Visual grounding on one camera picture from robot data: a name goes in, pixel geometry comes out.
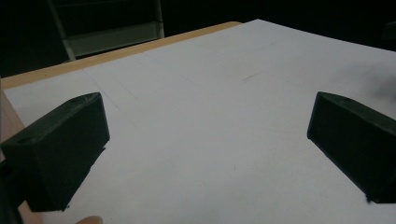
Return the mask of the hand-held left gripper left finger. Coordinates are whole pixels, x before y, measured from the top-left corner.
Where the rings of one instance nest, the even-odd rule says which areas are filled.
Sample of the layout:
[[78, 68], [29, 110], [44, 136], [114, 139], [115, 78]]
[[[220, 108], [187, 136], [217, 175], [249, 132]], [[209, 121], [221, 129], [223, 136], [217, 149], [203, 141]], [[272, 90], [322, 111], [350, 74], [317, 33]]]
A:
[[13, 207], [64, 210], [109, 141], [102, 95], [70, 99], [2, 143], [0, 180]]

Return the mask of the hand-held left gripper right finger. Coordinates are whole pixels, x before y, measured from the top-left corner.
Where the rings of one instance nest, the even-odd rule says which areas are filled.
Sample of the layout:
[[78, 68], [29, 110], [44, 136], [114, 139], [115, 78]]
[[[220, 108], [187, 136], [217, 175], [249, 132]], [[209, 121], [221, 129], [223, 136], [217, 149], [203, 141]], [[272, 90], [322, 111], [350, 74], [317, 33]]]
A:
[[317, 93], [310, 139], [369, 202], [396, 203], [396, 120], [344, 96]]

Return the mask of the grey metal stand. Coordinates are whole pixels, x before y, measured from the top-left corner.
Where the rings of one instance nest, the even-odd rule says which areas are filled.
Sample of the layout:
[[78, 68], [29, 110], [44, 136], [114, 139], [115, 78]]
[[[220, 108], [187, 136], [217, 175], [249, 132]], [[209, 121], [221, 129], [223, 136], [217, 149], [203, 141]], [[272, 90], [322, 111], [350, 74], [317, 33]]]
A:
[[164, 37], [161, 0], [46, 0], [71, 61]]

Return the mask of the white table mat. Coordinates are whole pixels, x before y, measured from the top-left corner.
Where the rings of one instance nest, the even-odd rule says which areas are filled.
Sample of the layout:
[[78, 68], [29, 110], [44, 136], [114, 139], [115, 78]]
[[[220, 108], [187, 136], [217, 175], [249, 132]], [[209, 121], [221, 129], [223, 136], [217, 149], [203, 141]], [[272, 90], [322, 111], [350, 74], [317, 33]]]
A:
[[306, 136], [319, 91], [396, 119], [396, 52], [230, 22], [2, 85], [24, 124], [103, 95], [106, 150], [50, 224], [396, 224]]

